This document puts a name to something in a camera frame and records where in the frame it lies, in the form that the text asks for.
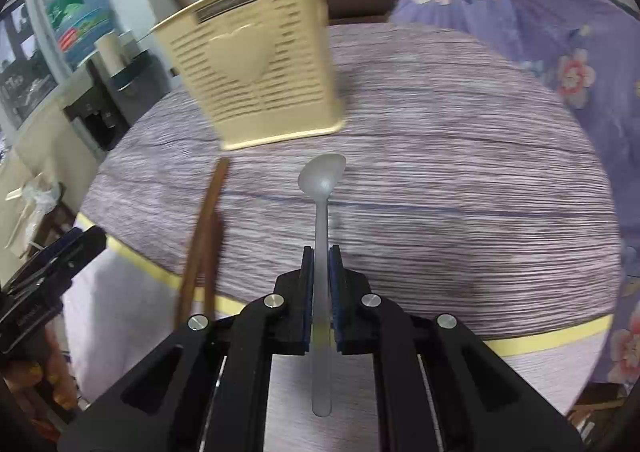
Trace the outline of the left hand orange nails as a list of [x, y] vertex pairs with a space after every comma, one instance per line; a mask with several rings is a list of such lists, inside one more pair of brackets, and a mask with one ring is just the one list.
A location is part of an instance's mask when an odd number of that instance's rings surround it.
[[74, 412], [78, 408], [78, 391], [68, 371], [52, 322], [43, 328], [43, 336], [47, 343], [46, 360], [6, 362], [1, 365], [1, 376], [29, 422], [45, 434], [53, 436], [56, 430], [47, 411], [38, 406], [35, 387], [43, 384], [50, 388], [53, 406], [68, 412]]

